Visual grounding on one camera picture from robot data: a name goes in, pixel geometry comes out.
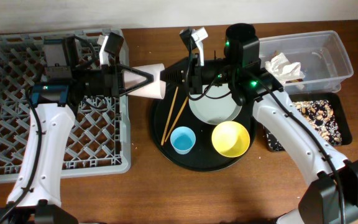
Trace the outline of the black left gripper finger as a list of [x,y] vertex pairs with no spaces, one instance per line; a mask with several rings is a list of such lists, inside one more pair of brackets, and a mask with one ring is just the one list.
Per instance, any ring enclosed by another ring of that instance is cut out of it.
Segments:
[[133,73],[135,75],[139,75],[141,77],[144,77],[148,80],[153,80],[154,77],[152,74],[147,73],[147,72],[143,72],[139,69],[136,68],[132,68],[132,67],[128,67],[127,65],[123,65],[123,64],[115,64],[116,70],[120,71],[122,73],[122,77],[125,76],[125,72],[127,73]]
[[154,82],[153,80],[148,80],[144,77],[141,77],[139,75],[135,74],[125,74],[124,77],[122,75],[119,75],[117,78],[118,82],[118,95],[128,95],[129,93],[132,93],[133,91],[139,90],[143,87],[146,87],[147,85]]

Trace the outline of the white napkin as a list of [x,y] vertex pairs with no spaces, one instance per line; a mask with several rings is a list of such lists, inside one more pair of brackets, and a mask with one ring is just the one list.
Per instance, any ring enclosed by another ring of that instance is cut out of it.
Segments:
[[305,77],[301,71],[301,63],[289,61],[284,53],[276,54],[271,60],[266,61],[265,69],[281,84],[302,80]]

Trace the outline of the yellow plastic bowl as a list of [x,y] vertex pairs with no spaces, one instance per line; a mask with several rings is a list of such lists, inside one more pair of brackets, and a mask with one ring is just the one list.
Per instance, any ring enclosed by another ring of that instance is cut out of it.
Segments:
[[229,158],[242,156],[251,145],[248,130],[235,121],[218,124],[213,129],[211,142],[218,154]]

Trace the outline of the rice and food scraps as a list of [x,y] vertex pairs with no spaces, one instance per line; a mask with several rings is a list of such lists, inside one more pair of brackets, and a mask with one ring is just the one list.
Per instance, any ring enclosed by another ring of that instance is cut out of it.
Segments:
[[332,146],[342,145],[342,134],[328,100],[297,101],[292,104],[325,141]]

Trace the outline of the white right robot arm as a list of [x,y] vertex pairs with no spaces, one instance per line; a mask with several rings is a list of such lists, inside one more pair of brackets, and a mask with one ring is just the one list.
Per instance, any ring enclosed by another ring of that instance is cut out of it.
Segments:
[[330,146],[294,108],[282,84],[261,66],[254,26],[226,29],[224,57],[205,60],[205,29],[184,29],[189,54],[162,72],[162,80],[180,86],[191,100],[206,95],[204,85],[229,86],[237,105],[250,103],[253,117],[265,126],[298,166],[308,186],[298,206],[276,223],[352,223],[358,220],[358,160]]

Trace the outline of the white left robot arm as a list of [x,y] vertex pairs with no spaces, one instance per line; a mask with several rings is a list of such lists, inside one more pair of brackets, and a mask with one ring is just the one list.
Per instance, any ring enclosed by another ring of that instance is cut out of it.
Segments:
[[61,208],[62,163],[79,104],[87,96],[120,97],[154,81],[151,74],[119,63],[124,43],[121,35],[103,38],[91,60],[80,63],[78,36],[44,41],[48,80],[25,90],[30,108],[30,130],[24,160],[0,223],[77,223]]

